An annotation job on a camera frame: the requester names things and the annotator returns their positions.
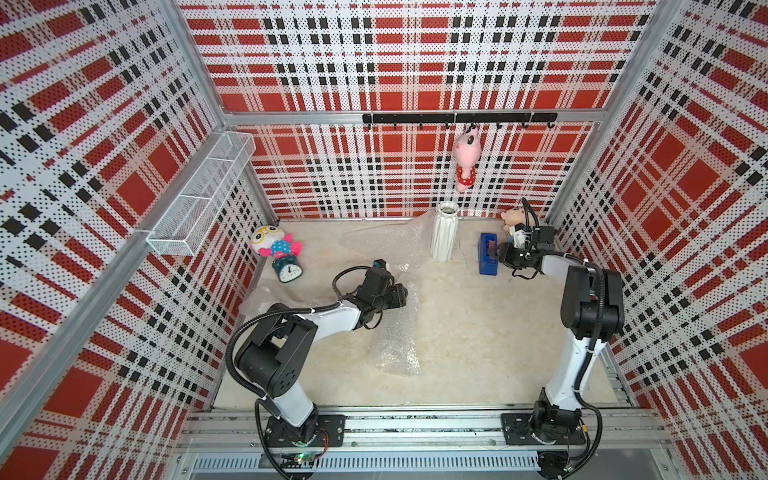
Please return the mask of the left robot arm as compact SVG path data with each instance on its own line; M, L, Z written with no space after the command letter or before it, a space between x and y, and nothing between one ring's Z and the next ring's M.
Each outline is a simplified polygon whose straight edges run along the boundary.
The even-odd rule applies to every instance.
M407 305L406 286L382 259L349 267L332 280L336 301L322 306L272 305L233 332L224 356L230 377L256 395L256 405L295 431L316 428L318 408L299 384L313 345L327 337L372 330L383 313Z

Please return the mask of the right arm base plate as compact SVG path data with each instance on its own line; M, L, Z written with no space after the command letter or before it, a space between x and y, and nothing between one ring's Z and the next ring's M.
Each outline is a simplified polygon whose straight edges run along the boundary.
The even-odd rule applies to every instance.
M547 420L535 419L532 413L506 413L501 415L501 429L508 446L548 448L587 443L579 410Z

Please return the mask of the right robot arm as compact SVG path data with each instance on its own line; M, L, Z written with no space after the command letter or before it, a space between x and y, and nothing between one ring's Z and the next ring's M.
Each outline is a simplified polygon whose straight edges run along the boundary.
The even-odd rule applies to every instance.
M623 280L610 269L555 249L555 229L541 223L527 199L502 214L508 240L492 257L514 272L564 282L560 319L565 344L558 368L534 403L530 435L542 444L573 437L587 408L584 387L597 357L624 325Z

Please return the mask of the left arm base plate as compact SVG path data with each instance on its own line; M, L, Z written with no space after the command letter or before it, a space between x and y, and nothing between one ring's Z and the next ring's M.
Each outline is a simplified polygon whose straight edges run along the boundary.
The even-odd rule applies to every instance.
M347 417L341 414L311 415L301 427L270 417L264 438L270 448L340 447L343 445Z

